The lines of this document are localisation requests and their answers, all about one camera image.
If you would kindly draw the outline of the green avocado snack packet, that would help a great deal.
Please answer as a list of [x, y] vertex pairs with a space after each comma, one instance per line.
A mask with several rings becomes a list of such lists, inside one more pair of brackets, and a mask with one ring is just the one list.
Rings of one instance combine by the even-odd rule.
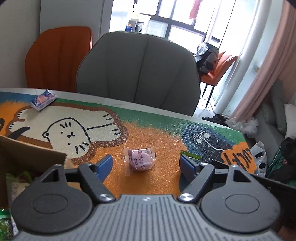
[[180, 155], [186, 155], [188, 156], [189, 158], [192, 158], [194, 160], [201, 160], [201, 157], [196, 155], [196, 154], [192, 154], [192, 153], [189, 153], [187, 151], [184, 151], [184, 150], [181, 150], [180, 151]]

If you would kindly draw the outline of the purple pastry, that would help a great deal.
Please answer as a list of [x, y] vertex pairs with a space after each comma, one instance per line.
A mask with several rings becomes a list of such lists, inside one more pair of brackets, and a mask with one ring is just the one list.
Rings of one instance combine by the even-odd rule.
[[123, 149], [123, 162], [125, 164], [125, 175], [130, 176], [133, 172], [151, 171], [155, 168], [157, 154], [154, 147], [132, 150]]

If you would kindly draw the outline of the long white cake package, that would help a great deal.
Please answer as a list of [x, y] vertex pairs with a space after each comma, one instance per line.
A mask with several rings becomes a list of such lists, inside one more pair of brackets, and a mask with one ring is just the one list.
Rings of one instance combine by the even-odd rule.
[[8, 202], [11, 206], [12, 202], [30, 185], [27, 182], [20, 182], [14, 179], [8, 179], [6, 181], [6, 187], [8, 191]]

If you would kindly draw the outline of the light green snack packet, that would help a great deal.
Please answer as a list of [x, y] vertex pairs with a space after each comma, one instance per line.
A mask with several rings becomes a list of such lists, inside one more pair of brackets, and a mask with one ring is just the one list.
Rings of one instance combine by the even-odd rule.
[[7, 241], [13, 238], [11, 215], [8, 209], [0, 210], [0, 241]]

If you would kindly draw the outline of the black clothes on sofa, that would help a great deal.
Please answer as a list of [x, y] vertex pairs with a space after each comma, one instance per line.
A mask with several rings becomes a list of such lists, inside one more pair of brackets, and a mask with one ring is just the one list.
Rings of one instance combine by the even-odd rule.
[[295, 186], [295, 139], [281, 142], [271, 164], [266, 168], [266, 177]]

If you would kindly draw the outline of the crumpled white plastic bag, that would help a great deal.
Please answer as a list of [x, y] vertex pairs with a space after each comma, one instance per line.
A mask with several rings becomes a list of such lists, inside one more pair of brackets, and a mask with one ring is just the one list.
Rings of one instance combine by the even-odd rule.
[[255, 138], [259, 122], [254, 117], [250, 117], [246, 120], [239, 120], [238, 117], [234, 117], [228, 119], [226, 125], [233, 130], [241, 132], [243, 135], [247, 135], [248, 138]]

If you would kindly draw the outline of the grey sofa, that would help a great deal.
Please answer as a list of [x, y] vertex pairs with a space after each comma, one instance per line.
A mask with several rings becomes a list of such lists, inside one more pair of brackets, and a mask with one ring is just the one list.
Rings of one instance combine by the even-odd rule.
[[285, 140], [287, 123], [283, 84], [279, 79], [273, 84], [267, 99], [258, 108], [255, 118], [259, 122], [255, 140], [263, 142], [267, 154], [267, 164], [271, 164], [280, 144]]

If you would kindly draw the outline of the blue tissue packet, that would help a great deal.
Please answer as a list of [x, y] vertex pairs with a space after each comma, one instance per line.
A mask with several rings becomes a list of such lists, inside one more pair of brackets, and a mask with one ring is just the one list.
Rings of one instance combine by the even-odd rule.
[[50, 92], [49, 90], [45, 90], [42, 94], [31, 100], [30, 106], [37, 111], [41, 111], [56, 99], [56, 94]]

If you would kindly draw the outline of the grey chair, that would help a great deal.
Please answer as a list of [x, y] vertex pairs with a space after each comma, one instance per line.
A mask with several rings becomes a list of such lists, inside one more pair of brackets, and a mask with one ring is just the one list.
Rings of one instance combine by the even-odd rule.
[[200, 80], [184, 47], [153, 35], [111, 32], [81, 62], [76, 90], [192, 116]]

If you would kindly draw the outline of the white pillow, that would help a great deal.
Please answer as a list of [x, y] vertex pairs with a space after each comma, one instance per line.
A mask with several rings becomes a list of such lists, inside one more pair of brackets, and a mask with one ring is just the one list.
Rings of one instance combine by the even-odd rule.
[[292, 104], [285, 104], [285, 119], [287, 123], [286, 138], [296, 138], [296, 106]]

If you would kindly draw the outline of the orange chair by window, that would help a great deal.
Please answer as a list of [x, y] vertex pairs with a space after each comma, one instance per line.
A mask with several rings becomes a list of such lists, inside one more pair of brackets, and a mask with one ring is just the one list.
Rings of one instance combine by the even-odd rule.
[[202, 97], [204, 97], [204, 94], [207, 90], [207, 87], [210, 85], [212, 87], [210, 95], [208, 97], [207, 103], [205, 105], [205, 108], [207, 108], [211, 96], [213, 94], [214, 88], [217, 86], [218, 82], [221, 80], [223, 75], [227, 72], [227, 70], [230, 68], [230, 66], [238, 59], [238, 56], [227, 54], [226, 52], [221, 52], [218, 54], [218, 60], [217, 64], [214, 67], [212, 71], [210, 71], [208, 74], [203, 75], [201, 77], [201, 82], [205, 83], [205, 88], [202, 94]]

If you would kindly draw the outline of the dark backpack on chair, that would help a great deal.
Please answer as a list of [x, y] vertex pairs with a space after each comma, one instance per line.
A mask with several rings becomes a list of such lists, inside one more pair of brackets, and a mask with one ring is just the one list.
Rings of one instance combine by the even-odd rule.
[[217, 65], [218, 55], [219, 48], [210, 43], [201, 42], [197, 47], [197, 54], [194, 56], [199, 76], [206, 75], [214, 70]]

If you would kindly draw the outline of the pink curtain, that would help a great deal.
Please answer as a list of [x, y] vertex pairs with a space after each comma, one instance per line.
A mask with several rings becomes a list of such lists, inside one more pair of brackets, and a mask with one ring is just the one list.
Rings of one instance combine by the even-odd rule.
[[295, 1], [283, 1], [280, 22], [267, 56], [230, 117], [251, 117], [277, 79], [283, 83], [284, 100], [290, 101], [295, 95]]

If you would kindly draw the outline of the hanging red garment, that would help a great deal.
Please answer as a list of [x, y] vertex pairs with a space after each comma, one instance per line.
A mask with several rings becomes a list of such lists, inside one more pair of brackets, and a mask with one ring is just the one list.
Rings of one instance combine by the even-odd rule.
[[196, 19], [199, 8], [200, 8], [200, 4], [203, 0], [195, 0], [193, 7], [191, 9], [190, 15], [189, 15], [189, 19]]

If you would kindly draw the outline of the white board against wall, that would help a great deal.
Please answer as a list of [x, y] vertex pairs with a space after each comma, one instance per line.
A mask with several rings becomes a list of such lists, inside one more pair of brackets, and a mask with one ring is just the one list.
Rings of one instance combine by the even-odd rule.
[[109, 32], [113, 0], [42, 0], [40, 32], [60, 27], [89, 27], [93, 43]]

